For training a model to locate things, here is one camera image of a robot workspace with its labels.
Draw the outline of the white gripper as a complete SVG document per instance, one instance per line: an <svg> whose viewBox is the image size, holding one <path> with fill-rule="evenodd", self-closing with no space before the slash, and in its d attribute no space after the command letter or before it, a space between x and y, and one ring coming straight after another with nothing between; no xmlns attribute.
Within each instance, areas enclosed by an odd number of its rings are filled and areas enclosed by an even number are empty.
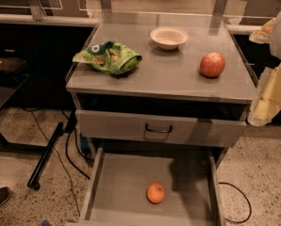
<svg viewBox="0 0 281 226"><path fill-rule="evenodd" d="M254 31L249 40L258 44L270 43L271 54L281 60L281 11L276 18ZM247 121L253 126L264 126L280 111L281 63L274 69L266 67L261 74Z"/></svg>

